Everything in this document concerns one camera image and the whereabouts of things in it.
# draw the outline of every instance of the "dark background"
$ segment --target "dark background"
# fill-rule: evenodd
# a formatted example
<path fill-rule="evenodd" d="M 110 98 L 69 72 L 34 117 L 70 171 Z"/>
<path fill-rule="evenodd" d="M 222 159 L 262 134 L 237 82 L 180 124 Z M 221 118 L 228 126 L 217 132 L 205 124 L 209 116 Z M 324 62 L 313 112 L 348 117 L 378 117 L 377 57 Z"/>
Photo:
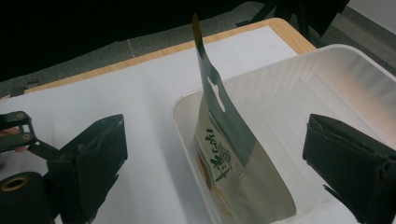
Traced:
<path fill-rule="evenodd" d="M 281 0 L 295 7 L 294 0 Z M 346 0 L 305 0 L 309 24 L 321 35 Z M 243 0 L 1 1 L 0 82 L 62 63 L 116 41 L 215 17 Z M 258 0 L 266 4 L 268 0 Z"/>

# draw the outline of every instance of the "white surface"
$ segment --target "white surface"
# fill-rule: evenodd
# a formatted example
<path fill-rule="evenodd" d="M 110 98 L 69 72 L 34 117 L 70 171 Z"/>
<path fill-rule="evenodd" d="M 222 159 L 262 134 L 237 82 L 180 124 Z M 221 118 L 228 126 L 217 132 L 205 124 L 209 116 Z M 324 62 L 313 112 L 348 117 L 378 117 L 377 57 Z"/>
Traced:
<path fill-rule="evenodd" d="M 224 86 L 295 201 L 297 215 L 280 223 L 357 223 L 303 160 L 306 123 L 312 113 L 340 119 L 396 148 L 396 78 L 359 50 L 333 45 L 233 77 Z M 202 94 L 177 101 L 174 123 L 209 214 L 214 223 L 226 223 L 191 145 Z"/>
<path fill-rule="evenodd" d="M 205 45 L 223 79 L 295 54 L 270 28 Z M 129 159 L 93 222 L 210 223 L 183 147 L 172 106 L 201 89 L 195 49 L 103 76 L 0 102 L 0 113 L 23 110 L 37 137 L 61 148 L 98 119 L 123 114 Z M 0 179 L 22 171 L 46 172 L 29 152 L 7 153 Z"/>

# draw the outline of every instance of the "white plastic container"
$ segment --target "white plastic container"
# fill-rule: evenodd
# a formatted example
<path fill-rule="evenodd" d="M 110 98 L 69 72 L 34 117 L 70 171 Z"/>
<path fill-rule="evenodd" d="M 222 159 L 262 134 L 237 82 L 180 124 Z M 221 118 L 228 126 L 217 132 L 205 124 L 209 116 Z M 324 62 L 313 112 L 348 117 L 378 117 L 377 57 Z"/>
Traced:
<path fill-rule="evenodd" d="M 302 158 L 310 114 L 340 119 L 396 148 L 396 78 L 352 47 L 317 49 L 223 83 L 295 201 L 297 215 L 277 223 L 298 223 L 338 203 Z M 202 94 L 195 91 L 182 96 L 174 105 L 173 120 L 213 223 L 226 223 L 192 145 Z"/>

